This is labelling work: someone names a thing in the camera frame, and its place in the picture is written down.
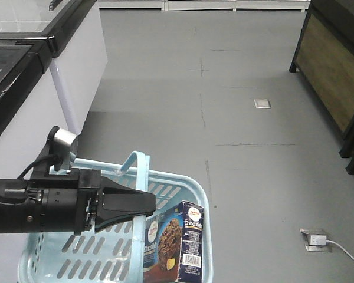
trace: plastic basket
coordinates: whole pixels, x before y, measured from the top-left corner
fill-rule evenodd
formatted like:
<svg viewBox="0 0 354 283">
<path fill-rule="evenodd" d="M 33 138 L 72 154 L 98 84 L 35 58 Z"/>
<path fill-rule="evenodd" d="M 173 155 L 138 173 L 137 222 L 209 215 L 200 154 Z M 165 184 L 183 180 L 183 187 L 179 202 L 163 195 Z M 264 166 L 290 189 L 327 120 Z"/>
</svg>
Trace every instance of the plastic basket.
<svg viewBox="0 0 354 283">
<path fill-rule="evenodd" d="M 129 167 L 137 159 L 137 168 Z M 149 157 L 133 152 L 121 165 L 76 159 L 74 167 L 100 169 L 121 185 L 156 195 L 157 212 L 182 200 L 205 208 L 202 248 L 202 282 L 213 277 L 209 206 L 203 188 L 193 179 L 149 170 Z M 18 267 L 19 283 L 142 282 L 145 216 L 95 234 L 83 232 L 32 233 Z"/>
</svg>

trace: cookie image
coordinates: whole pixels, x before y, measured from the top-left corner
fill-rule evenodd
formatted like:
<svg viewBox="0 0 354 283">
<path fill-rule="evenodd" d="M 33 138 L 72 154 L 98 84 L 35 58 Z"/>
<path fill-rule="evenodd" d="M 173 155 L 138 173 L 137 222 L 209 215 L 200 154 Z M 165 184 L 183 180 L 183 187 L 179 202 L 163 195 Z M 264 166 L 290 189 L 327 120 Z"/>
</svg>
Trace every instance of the cookie image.
<svg viewBox="0 0 354 283">
<path fill-rule="evenodd" d="M 181 246 L 182 228 L 176 218 L 173 218 L 161 234 L 158 246 L 159 265 L 162 270 L 170 270 L 171 262 L 168 260 L 176 254 L 179 255 Z"/>
</svg>

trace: basket handle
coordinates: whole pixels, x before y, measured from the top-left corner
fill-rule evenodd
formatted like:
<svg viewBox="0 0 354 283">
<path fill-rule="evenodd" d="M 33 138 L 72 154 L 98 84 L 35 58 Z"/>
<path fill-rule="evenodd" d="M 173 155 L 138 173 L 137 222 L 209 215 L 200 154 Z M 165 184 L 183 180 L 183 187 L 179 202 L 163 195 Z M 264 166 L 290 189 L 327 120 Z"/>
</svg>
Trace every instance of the basket handle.
<svg viewBox="0 0 354 283">
<path fill-rule="evenodd" d="M 126 174 L 135 161 L 137 163 L 135 189 L 145 192 L 148 190 L 149 156 L 146 156 L 142 152 L 132 152 L 121 168 L 116 171 L 116 174 L 119 176 Z M 135 216 L 133 218 L 132 227 L 132 260 L 130 260 L 127 276 L 131 276 L 132 282 L 141 283 L 143 282 L 143 253 L 146 216 Z"/>
<path fill-rule="evenodd" d="M 135 189 L 145 192 L 148 188 L 149 156 L 142 152 L 133 151 L 115 173 L 118 176 L 126 174 L 135 161 L 137 163 Z"/>
</svg>

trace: chocolate cookie box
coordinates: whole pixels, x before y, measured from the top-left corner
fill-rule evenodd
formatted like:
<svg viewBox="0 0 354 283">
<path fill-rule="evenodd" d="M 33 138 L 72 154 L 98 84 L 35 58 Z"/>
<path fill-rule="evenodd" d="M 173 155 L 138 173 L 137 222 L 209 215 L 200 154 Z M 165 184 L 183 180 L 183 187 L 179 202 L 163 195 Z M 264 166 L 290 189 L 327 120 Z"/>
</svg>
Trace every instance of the chocolate cookie box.
<svg viewBox="0 0 354 283">
<path fill-rule="evenodd" d="M 143 283 L 201 283 L 204 209 L 181 202 L 146 222 Z"/>
</svg>

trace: barcode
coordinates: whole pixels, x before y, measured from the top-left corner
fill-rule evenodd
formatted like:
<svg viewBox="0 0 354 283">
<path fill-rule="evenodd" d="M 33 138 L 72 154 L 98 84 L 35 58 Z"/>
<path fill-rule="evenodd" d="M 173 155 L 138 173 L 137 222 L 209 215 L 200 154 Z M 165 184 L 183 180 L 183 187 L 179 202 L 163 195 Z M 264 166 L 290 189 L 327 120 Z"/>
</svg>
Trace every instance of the barcode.
<svg viewBox="0 0 354 283">
<path fill-rule="evenodd" d="M 182 254 L 182 264 L 201 267 L 201 257 L 197 255 Z"/>
</svg>

